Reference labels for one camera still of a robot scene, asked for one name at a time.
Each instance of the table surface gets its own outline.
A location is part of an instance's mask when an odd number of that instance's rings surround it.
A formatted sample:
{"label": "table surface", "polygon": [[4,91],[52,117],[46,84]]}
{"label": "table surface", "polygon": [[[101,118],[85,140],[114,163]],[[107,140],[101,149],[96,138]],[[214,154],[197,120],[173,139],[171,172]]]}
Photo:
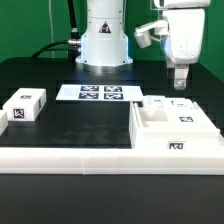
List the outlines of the table surface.
{"label": "table surface", "polygon": [[[0,105],[21,87],[46,88],[36,122],[9,122],[0,146],[130,148],[128,103],[56,102],[62,84],[138,85],[144,95],[198,102],[224,132],[224,84],[191,66],[188,87],[172,88],[164,62],[96,75],[66,59],[12,58],[0,64]],[[224,177],[188,175],[0,175],[0,223],[223,223]]]}
{"label": "table surface", "polygon": [[176,91],[164,62],[135,62],[129,72],[94,74],[77,70],[66,59],[14,58],[0,65],[0,106],[18,88],[45,88],[47,104],[35,122],[9,122],[0,138],[6,147],[130,148],[128,102],[60,102],[62,84],[137,85],[143,95],[186,97],[196,101],[224,131],[224,84],[199,64],[189,72],[188,87]]}

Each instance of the white box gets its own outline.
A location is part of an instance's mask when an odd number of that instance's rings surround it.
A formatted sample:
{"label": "white box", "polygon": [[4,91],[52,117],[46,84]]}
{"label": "white box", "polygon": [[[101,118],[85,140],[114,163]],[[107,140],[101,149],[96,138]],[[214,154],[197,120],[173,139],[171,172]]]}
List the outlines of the white box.
{"label": "white box", "polygon": [[143,105],[147,107],[138,107],[133,102],[130,105],[132,148],[156,152],[219,148],[220,130],[197,103],[184,98],[146,98]]}
{"label": "white box", "polygon": [[35,121],[45,103],[45,89],[20,88],[3,105],[3,109],[10,121]]}
{"label": "white box", "polygon": [[0,136],[8,126],[7,113],[4,110],[0,110]]}

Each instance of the printed tag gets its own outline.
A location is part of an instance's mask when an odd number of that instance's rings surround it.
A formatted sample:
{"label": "printed tag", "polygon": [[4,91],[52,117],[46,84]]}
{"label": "printed tag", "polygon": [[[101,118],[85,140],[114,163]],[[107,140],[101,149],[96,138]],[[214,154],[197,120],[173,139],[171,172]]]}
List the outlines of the printed tag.
{"label": "printed tag", "polygon": [[105,93],[104,94],[105,100],[123,100],[123,94],[121,93]]}
{"label": "printed tag", "polygon": [[99,98],[98,93],[80,93],[79,99],[95,100]]}
{"label": "printed tag", "polygon": [[185,142],[168,142],[168,149],[184,149]]}
{"label": "printed tag", "polygon": [[13,116],[14,119],[24,119],[25,118],[24,109],[13,109]]}

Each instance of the white cube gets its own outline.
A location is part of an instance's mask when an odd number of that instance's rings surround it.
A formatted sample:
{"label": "white cube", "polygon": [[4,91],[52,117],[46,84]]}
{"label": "white cube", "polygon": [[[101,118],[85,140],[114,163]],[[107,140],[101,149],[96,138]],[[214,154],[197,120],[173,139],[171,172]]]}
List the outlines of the white cube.
{"label": "white cube", "polygon": [[8,119],[6,111],[0,110],[0,136],[5,131],[8,126]]}
{"label": "white cube", "polygon": [[3,109],[10,121],[35,121],[45,103],[45,89],[20,88],[3,105]]}

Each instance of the cable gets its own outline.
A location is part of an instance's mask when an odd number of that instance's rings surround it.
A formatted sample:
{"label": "cable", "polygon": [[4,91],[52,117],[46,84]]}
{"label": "cable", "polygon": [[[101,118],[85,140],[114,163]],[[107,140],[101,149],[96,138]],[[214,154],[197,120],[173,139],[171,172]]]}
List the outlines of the cable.
{"label": "cable", "polygon": [[49,8],[49,19],[50,19],[50,28],[51,28],[51,42],[54,43],[54,24],[53,24],[53,16],[52,16],[52,0],[48,0],[48,8]]}
{"label": "cable", "polygon": [[63,41],[56,41],[54,43],[48,44],[45,47],[41,48],[39,51],[37,51],[36,53],[34,53],[31,57],[32,58],[37,58],[42,52],[48,50],[51,47],[57,46],[57,45],[61,45],[61,44],[68,44],[67,40],[63,40]]}
{"label": "cable", "polygon": [[125,16],[126,16],[127,0],[124,1],[124,13],[123,13],[123,30],[125,29]]}
{"label": "cable", "polygon": [[71,38],[79,39],[80,35],[79,35],[79,31],[78,31],[77,24],[76,24],[73,0],[67,0],[67,4],[68,4],[69,17],[70,17],[70,25],[71,25],[71,29],[72,29]]}

